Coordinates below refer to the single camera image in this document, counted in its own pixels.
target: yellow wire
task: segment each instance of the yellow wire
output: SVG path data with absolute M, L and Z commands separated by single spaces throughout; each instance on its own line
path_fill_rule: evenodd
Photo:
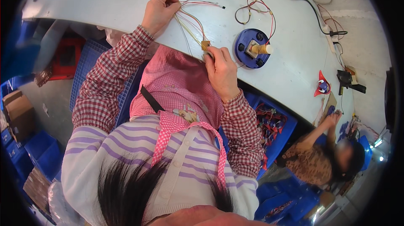
M 174 14 L 175 19 L 178 21 L 178 23 L 191 35 L 191 37 L 200 45 L 202 46 L 201 42 L 195 37 L 195 35 L 191 32 L 191 30 L 181 21 L 178 19 L 177 15 Z
M 188 15 L 189 17 L 193 18 L 199 24 L 199 26 L 201 27 L 202 35 L 205 36 L 205 31 L 204 31 L 202 23 L 199 21 L 199 19 L 197 19 L 195 16 L 189 14 L 188 12 L 185 12 L 182 8 L 180 8 L 179 10 L 182 13 L 184 13 L 185 15 Z

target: apron strap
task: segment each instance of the apron strap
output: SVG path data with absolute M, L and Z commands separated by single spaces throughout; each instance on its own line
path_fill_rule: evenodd
M 158 113 L 158 111 L 165 111 L 163 109 L 163 107 L 161 107 L 160 103 L 158 103 L 156 101 L 156 99 L 154 99 L 154 97 L 152 96 L 152 94 L 143 86 L 142 84 L 142 88 L 140 89 L 140 93 L 144 96 L 144 98 L 146 99 L 146 101 L 150 104 L 150 106 L 153 108 L 154 112 Z

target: woman's left hand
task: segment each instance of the woman's left hand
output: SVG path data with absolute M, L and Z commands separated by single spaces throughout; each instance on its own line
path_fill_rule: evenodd
M 179 0 L 150 0 L 141 25 L 154 35 L 170 21 L 180 7 Z

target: cylindrical component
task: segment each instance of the cylindrical component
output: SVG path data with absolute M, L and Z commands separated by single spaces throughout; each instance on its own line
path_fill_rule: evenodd
M 251 47 L 251 52 L 258 54 L 271 54 L 271 45 L 254 45 Z

